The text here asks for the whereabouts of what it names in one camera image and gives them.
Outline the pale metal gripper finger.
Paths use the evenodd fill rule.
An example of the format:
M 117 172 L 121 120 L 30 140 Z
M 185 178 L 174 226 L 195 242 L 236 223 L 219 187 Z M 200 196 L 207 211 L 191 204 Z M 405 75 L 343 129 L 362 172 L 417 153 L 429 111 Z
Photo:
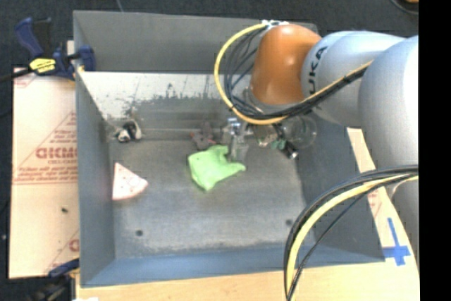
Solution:
M 237 135 L 237 160 L 245 161 L 249 145 L 246 141 L 247 123 L 243 122 Z
M 228 119 L 228 146 L 229 146 L 229 157 L 236 157 L 237 154 L 237 146 L 238 146 L 238 137 L 240 130 L 240 122 L 236 118 Z

